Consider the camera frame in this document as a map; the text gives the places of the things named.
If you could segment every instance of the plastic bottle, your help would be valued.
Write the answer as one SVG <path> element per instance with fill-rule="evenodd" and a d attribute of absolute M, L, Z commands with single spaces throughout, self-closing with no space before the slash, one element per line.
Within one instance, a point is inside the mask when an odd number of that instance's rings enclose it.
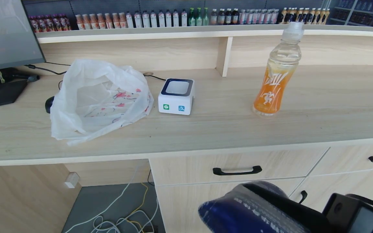
<path fill-rule="evenodd" d="M 153 28 L 158 27 L 158 22 L 156 21 L 156 13 L 155 13 L 154 10 L 151 11 L 151 27 L 153 27 Z"/>
<path fill-rule="evenodd" d="M 97 22 L 95 14 L 90 14 L 90 23 L 92 24 L 93 29 L 100 29 L 99 22 Z"/>
<path fill-rule="evenodd" d="M 113 25 L 114 25 L 114 28 L 120 28 L 119 16 L 117 15 L 117 13 L 112 13 L 112 16 L 113 16 Z"/>
<path fill-rule="evenodd" d="M 97 21 L 99 22 L 99 28 L 100 29 L 106 29 L 106 21 L 103 19 L 103 14 L 99 13 L 97 15 Z"/>
<path fill-rule="evenodd" d="M 217 17 L 218 17 L 217 9 L 213 9 L 213 11 L 211 12 L 211 19 L 210 19 L 211 25 L 217 25 Z"/>
<path fill-rule="evenodd" d="M 238 24 L 238 17 L 240 16 L 240 13 L 238 13 L 238 8 L 234 8 L 234 11 L 232 12 L 232 19 L 231 24 L 237 25 Z"/>
<path fill-rule="evenodd" d="M 181 27 L 188 26 L 188 14 L 185 9 L 182 9 L 181 13 Z"/>
<path fill-rule="evenodd" d="M 166 21 L 166 27 L 171 28 L 172 27 L 172 14 L 169 11 L 169 9 L 166 9 L 165 21 Z"/>
<path fill-rule="evenodd" d="M 172 13 L 172 20 L 174 21 L 174 27 L 179 27 L 179 14 L 176 9 L 174 9 L 174 13 Z"/>
<path fill-rule="evenodd" d="M 231 18 L 232 18 L 231 8 L 227 8 L 227 11 L 225 12 L 224 25 L 230 25 L 231 24 Z"/>
<path fill-rule="evenodd" d="M 93 29 L 92 24 L 90 23 L 89 16 L 87 14 L 83 15 L 83 23 L 84 23 L 84 27 L 86 28 L 86 30 Z"/>
<path fill-rule="evenodd" d="M 86 28 L 84 27 L 84 22 L 83 22 L 81 15 L 76 15 L 76 22 L 77 22 L 77 27 L 79 28 L 79 30 L 86 30 Z"/>
<path fill-rule="evenodd" d="M 209 18 L 208 18 L 208 7 L 204 8 L 204 18 L 202 19 L 202 25 L 208 26 L 209 25 Z"/>
<path fill-rule="evenodd" d="M 195 20 L 196 26 L 202 26 L 201 8 L 197 8 L 197 19 Z"/>
<path fill-rule="evenodd" d="M 107 29 L 114 28 L 114 26 L 113 26 L 113 20 L 110 18 L 110 14 L 109 13 L 105 13 L 105 22 L 106 22 L 106 28 Z"/>
<path fill-rule="evenodd" d="M 139 11 L 135 11 L 135 14 L 133 15 L 135 18 L 135 26 L 136 28 L 143 28 L 142 26 L 142 16 L 140 15 Z"/>
<path fill-rule="evenodd" d="M 151 27 L 151 22 L 149 21 L 149 14 L 146 10 L 144 10 L 143 13 L 142 13 L 142 22 L 143 22 L 143 27 L 144 28 L 150 28 Z"/>
<path fill-rule="evenodd" d="M 274 115 L 280 110 L 286 84 L 302 57 L 298 45 L 303 37 L 302 26 L 301 22 L 290 22 L 281 43 L 270 53 L 262 88 L 253 104 L 253 110 L 260 115 Z"/>
<path fill-rule="evenodd" d="M 133 18 L 132 18 L 132 15 L 129 11 L 126 12 L 126 23 L 128 25 L 128 28 L 134 28 L 133 26 Z"/>
<path fill-rule="evenodd" d="M 195 26 L 194 9 L 192 7 L 189 9 L 188 25 Z"/>
<path fill-rule="evenodd" d="M 159 19 L 159 27 L 164 28 L 165 27 L 165 14 L 162 12 L 162 10 L 159 10 L 158 13 L 158 19 Z"/>

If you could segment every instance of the white plastic bag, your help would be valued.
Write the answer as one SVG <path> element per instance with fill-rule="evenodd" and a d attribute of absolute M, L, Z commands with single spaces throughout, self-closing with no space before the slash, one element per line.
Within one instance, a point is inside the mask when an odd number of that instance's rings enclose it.
<path fill-rule="evenodd" d="M 153 97 L 142 73 L 96 60 L 75 60 L 51 107 L 51 135 L 76 145 L 149 115 Z"/>

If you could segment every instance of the cable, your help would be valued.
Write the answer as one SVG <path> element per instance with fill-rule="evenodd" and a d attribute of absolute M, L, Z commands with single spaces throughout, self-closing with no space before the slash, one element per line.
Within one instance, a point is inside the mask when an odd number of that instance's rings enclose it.
<path fill-rule="evenodd" d="M 150 184 L 151 186 L 154 186 L 155 187 L 155 185 L 154 184 L 152 184 L 151 182 L 149 182 L 149 177 L 151 176 L 151 169 L 149 169 L 149 175 L 148 175 L 148 184 Z"/>
<path fill-rule="evenodd" d="M 55 63 L 55 62 L 49 62 L 49 61 L 46 61 L 46 63 L 50 63 L 54 65 L 68 65 L 68 64 L 61 64 L 61 63 Z"/>

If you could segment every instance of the black cable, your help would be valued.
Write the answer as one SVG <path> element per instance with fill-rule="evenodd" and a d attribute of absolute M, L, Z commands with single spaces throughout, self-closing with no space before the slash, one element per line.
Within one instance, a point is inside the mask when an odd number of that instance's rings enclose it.
<path fill-rule="evenodd" d="M 46 69 L 46 68 L 37 67 L 35 65 L 24 65 L 24 66 L 26 66 L 26 67 L 28 67 L 30 69 L 38 69 L 38 70 L 43 70 L 43 71 L 49 71 L 49 72 L 54 73 L 56 75 L 63 75 L 63 74 L 65 74 L 67 72 L 67 71 L 64 71 L 64 72 L 61 72 L 61 73 L 57 73 L 55 71 L 52 71 L 52 70 L 49 70 L 49 69 Z"/>
<path fill-rule="evenodd" d="M 151 182 L 149 182 L 149 177 L 151 176 L 151 172 L 152 172 L 152 170 L 151 170 L 151 169 L 149 169 L 149 175 L 148 175 L 148 184 L 150 184 L 151 186 L 154 186 L 154 187 L 155 187 L 155 185 L 154 185 L 154 184 L 152 184 Z"/>
<path fill-rule="evenodd" d="M 67 65 L 67 66 L 71 66 L 71 65 L 68 65 L 68 64 L 61 64 L 61 63 L 48 62 L 48 61 L 46 61 L 46 63 L 50 63 L 50 64 L 54 64 L 54 65 Z"/>

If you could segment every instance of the cabinet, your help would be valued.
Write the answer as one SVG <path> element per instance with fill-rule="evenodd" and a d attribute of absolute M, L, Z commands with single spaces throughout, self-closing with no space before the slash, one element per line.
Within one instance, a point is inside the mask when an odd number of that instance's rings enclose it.
<path fill-rule="evenodd" d="M 373 200 L 373 170 L 346 174 L 316 175 L 307 177 L 291 196 L 295 202 L 302 198 L 300 192 L 308 193 L 303 205 L 323 211 L 332 193 L 357 194 Z"/>
<path fill-rule="evenodd" d="M 269 180 L 289 195 L 303 178 Z M 167 233 L 210 233 L 198 215 L 198 207 L 224 196 L 246 182 L 156 186 L 159 206 Z"/>

